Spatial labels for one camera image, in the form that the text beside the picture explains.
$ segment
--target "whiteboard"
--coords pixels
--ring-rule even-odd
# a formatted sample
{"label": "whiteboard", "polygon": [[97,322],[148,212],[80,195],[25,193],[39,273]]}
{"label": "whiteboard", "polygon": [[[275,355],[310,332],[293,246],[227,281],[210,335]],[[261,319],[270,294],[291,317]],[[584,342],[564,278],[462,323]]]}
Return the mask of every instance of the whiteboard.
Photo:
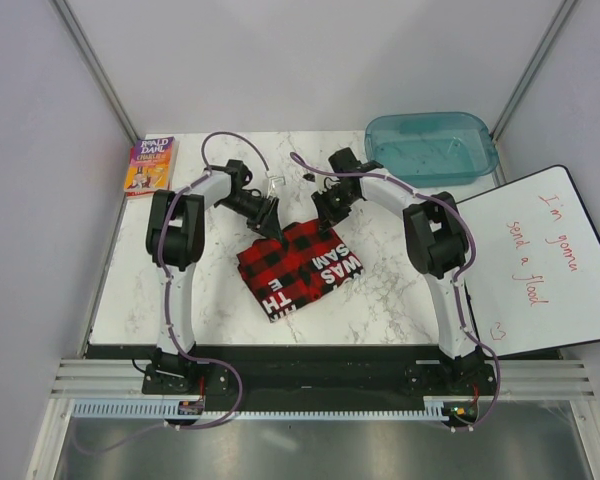
{"label": "whiteboard", "polygon": [[565,167],[458,205],[476,330],[498,355],[600,340],[600,241]]}
{"label": "whiteboard", "polygon": [[141,134],[361,130],[468,111],[491,129],[561,0],[69,0]]}

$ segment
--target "red heart drawing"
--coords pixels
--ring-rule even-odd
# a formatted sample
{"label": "red heart drawing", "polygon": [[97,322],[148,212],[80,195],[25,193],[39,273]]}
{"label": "red heart drawing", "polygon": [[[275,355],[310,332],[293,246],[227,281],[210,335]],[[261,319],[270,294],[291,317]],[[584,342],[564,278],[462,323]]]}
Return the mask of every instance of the red heart drawing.
{"label": "red heart drawing", "polygon": [[507,332],[502,330],[500,327],[502,327],[500,322],[494,323],[493,327],[491,327],[491,338],[493,338],[493,340],[496,342],[507,336]]}

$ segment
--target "red and black plaid shirt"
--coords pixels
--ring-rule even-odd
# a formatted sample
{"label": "red and black plaid shirt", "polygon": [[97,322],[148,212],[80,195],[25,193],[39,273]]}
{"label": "red and black plaid shirt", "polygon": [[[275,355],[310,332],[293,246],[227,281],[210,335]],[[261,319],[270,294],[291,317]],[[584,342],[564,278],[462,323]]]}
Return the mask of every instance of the red and black plaid shirt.
{"label": "red and black plaid shirt", "polygon": [[304,307],[363,272],[333,229],[318,220],[284,229],[287,245],[256,240],[238,254],[238,271],[272,322]]}

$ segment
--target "black cable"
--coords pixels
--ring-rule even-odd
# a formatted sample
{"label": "black cable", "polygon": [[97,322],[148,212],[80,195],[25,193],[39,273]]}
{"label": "black cable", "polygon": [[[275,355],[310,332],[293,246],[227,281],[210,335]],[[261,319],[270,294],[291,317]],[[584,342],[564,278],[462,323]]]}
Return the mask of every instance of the black cable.
{"label": "black cable", "polygon": [[138,371],[139,371],[139,372],[140,372],[142,375],[146,375],[146,374],[147,374],[146,370],[142,370],[142,369],[141,369],[141,368],[138,366],[138,364],[136,363],[136,359],[135,359],[135,358],[132,358],[132,359],[131,359],[131,364],[133,365],[133,368],[135,368],[136,370],[138,370]]}

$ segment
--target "white wall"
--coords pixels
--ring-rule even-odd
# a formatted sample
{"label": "white wall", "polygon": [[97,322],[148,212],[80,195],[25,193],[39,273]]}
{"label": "white wall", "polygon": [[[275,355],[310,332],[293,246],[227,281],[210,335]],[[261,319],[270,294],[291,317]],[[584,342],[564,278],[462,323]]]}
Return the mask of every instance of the white wall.
{"label": "white wall", "polygon": [[50,3],[0,2],[0,480],[75,355],[128,148]]}
{"label": "white wall", "polygon": [[[507,180],[566,165],[600,233],[600,0],[580,2],[500,146]],[[600,344],[572,352],[600,399]]]}
{"label": "white wall", "polygon": [[70,0],[136,129],[493,127],[560,0]]}

